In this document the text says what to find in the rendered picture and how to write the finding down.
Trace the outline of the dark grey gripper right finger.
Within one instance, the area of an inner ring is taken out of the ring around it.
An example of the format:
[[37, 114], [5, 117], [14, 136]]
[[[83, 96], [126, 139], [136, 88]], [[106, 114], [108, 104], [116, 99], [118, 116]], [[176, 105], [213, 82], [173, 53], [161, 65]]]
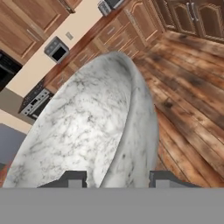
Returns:
[[196, 187], [198, 185], [186, 182], [177, 178], [171, 171], [150, 171], [151, 188], [180, 188], [180, 187]]

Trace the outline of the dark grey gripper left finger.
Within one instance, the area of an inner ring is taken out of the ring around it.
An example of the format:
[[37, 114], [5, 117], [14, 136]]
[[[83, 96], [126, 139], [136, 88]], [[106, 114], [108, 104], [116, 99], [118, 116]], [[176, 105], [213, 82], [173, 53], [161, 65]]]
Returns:
[[42, 188], [87, 188], [86, 171], [65, 171], [59, 179], [42, 185]]

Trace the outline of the white marble bowl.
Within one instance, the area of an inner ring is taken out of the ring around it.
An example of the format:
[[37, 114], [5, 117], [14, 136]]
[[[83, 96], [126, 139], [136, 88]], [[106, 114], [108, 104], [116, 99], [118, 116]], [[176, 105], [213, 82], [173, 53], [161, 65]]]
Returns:
[[15, 156], [6, 188], [85, 172], [89, 188], [144, 188], [158, 156], [158, 116], [134, 61], [104, 53], [62, 85]]

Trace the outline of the grey fridge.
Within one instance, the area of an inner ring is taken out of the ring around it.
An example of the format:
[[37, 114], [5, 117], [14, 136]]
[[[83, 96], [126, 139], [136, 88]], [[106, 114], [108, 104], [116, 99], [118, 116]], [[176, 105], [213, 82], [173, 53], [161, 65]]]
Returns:
[[0, 123], [0, 163], [8, 164], [18, 153], [26, 134]]

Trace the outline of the steel stove with black hob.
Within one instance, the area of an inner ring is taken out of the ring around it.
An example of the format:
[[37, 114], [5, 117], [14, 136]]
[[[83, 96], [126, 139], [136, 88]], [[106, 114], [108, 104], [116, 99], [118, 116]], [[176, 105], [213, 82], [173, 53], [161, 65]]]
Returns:
[[23, 99], [18, 113], [36, 120], [52, 98], [53, 93], [44, 87], [42, 79]]

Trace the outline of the black microwave oven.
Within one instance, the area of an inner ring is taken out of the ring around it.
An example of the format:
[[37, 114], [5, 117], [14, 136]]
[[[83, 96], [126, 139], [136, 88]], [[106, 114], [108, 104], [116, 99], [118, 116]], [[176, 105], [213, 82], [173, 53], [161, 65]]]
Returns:
[[22, 64], [0, 49], [0, 92], [21, 70]]

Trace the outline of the grey toaster oven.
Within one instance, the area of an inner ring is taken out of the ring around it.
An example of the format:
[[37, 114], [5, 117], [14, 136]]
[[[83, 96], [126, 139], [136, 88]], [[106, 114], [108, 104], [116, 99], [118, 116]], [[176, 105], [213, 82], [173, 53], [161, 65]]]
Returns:
[[59, 64], [70, 53], [70, 50], [59, 37], [55, 36], [45, 47], [44, 53]]

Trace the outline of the brown wooden base cupboards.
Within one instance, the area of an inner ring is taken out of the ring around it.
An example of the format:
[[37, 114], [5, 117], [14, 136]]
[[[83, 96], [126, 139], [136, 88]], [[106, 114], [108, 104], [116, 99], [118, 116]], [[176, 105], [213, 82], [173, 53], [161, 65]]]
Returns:
[[55, 94], [80, 67], [102, 53], [119, 51], [132, 59], [147, 46], [154, 46], [165, 31], [152, 0], [124, 0], [102, 17], [44, 78], [44, 87]]

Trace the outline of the dark brown arched-door cupboards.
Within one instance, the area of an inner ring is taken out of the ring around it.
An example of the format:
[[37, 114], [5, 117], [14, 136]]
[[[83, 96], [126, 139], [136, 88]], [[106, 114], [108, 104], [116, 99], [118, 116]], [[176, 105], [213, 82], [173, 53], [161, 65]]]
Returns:
[[224, 44], [224, 0], [152, 0], [166, 30]]

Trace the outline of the grey toaster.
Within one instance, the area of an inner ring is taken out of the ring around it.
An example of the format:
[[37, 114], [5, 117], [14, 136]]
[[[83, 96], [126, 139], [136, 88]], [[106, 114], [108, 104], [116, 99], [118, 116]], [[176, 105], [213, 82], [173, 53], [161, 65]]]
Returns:
[[104, 17], [106, 17], [111, 12], [111, 9], [109, 8], [108, 4], [104, 0], [101, 0], [97, 4], [97, 7]]

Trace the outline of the grey and black small appliance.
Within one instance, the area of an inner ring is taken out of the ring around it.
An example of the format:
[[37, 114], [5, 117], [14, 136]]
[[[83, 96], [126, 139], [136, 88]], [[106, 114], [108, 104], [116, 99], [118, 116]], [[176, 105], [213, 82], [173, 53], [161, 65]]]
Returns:
[[108, 6], [113, 10], [118, 8], [124, 2], [124, 0], [105, 0], [105, 1], [108, 4]]

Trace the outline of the brown wooden wall cupboards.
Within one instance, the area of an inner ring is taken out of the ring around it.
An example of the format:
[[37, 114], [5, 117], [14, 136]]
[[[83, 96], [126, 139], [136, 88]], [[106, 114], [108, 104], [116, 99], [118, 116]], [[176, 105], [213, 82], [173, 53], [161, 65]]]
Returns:
[[25, 64], [83, 0], [0, 0], [0, 50]]

